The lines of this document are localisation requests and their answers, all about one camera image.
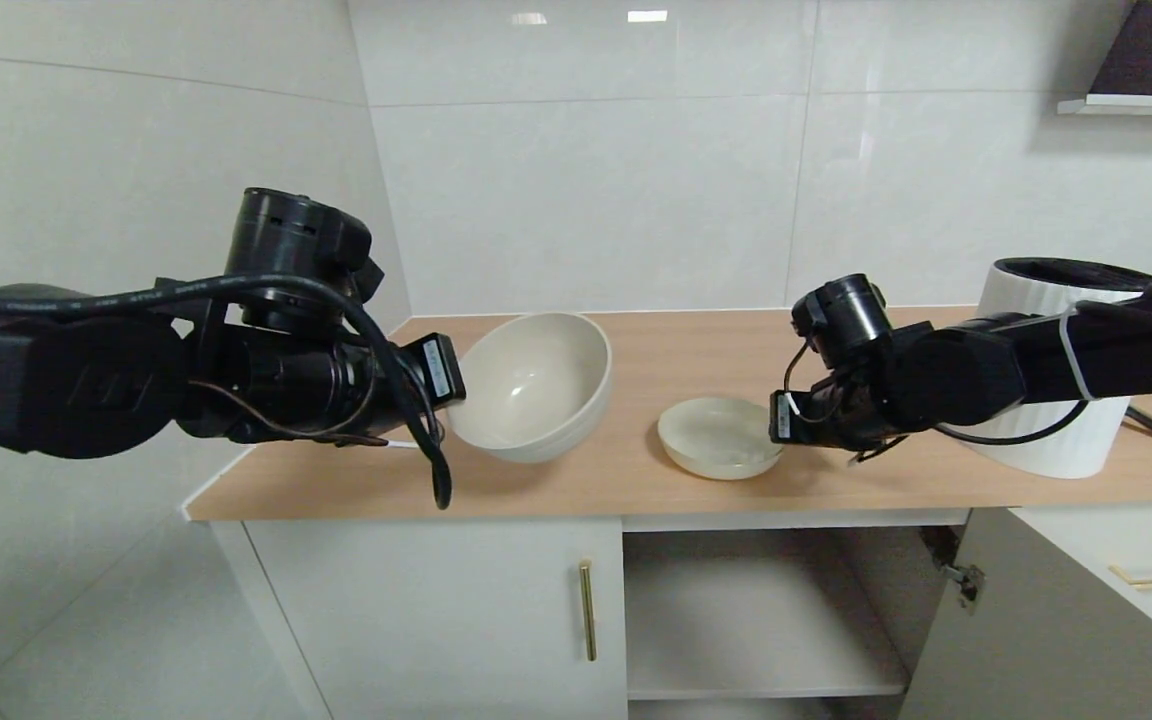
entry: small plate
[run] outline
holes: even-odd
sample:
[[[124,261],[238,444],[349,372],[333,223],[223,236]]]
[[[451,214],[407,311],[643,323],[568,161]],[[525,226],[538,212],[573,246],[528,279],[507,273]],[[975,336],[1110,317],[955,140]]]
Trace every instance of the small plate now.
[[[660,414],[657,432],[669,458],[689,473],[742,480],[781,458],[767,437],[767,407],[736,397],[696,397]]]

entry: white ribbed container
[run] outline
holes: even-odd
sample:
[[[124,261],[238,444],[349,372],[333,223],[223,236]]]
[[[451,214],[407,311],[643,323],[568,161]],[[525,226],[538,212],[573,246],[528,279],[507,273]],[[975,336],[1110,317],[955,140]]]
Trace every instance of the white ribbed container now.
[[[1084,287],[1070,287],[1036,279],[1023,278],[1005,272],[993,265],[990,268],[984,293],[977,314],[993,313],[1033,313],[1059,314],[1079,300],[1100,300],[1102,302],[1120,302],[1139,296],[1138,291],[1089,290]],[[1051,478],[1087,478],[1100,473],[1105,460],[1111,455],[1119,425],[1128,410],[1131,397],[1108,397],[1097,400],[1070,423],[1068,429],[1060,430],[1041,441],[1018,446],[993,447],[987,445],[964,444],[992,457],[1002,464],[1010,465],[1028,473],[1047,475]],[[1020,437],[1046,429],[1074,407],[1074,402],[1044,402],[1040,406],[1015,407],[995,419],[987,420],[963,432],[983,437]]]

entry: white cabinet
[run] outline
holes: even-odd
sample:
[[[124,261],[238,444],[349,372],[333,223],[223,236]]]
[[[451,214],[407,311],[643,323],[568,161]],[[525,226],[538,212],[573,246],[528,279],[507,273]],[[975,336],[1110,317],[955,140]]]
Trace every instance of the white cabinet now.
[[[1152,719],[1152,619],[1009,510],[973,511],[902,720]]]
[[[1152,719],[1152,600],[1107,568],[1152,573],[1152,507],[1135,511],[972,511],[970,612],[914,526],[247,531],[333,717],[1127,720]]]
[[[247,529],[333,717],[627,717],[617,518]]]

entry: wooden countertop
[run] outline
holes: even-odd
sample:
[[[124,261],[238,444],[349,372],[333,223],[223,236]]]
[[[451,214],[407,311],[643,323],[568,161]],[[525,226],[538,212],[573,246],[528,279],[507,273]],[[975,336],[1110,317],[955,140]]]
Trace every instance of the wooden countertop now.
[[[969,306],[893,309],[896,325],[967,318]],[[684,511],[881,510],[920,507],[1152,501],[1152,435],[1120,430],[1105,470],[1082,480],[1023,473],[938,433],[911,437],[867,464],[847,450],[786,447],[780,464],[735,483],[685,473],[664,455],[657,416],[688,397],[749,397],[780,387],[799,341],[786,310],[591,314],[614,351],[607,416],[589,439],[544,465],[515,465],[448,433],[452,507],[439,511],[429,462],[404,448],[338,448],[314,442],[256,447],[191,505],[192,520],[422,518],[422,516],[645,515]],[[399,342],[439,331],[462,354],[506,316],[419,318]],[[823,378],[817,355],[795,370],[795,387]],[[1152,412],[1152,397],[1139,397]]]

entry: cabinet hinge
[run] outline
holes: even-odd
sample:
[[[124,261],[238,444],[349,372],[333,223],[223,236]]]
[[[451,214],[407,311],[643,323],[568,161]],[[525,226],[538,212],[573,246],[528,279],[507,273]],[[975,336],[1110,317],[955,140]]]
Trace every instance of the cabinet hinge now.
[[[954,530],[945,525],[934,525],[918,529],[918,537],[923,539],[924,546],[932,553],[932,564],[940,570],[946,578],[958,585],[958,606],[968,611],[968,615],[975,614],[975,607],[980,601],[984,593],[984,570],[975,564],[955,564],[958,553],[958,536]]]

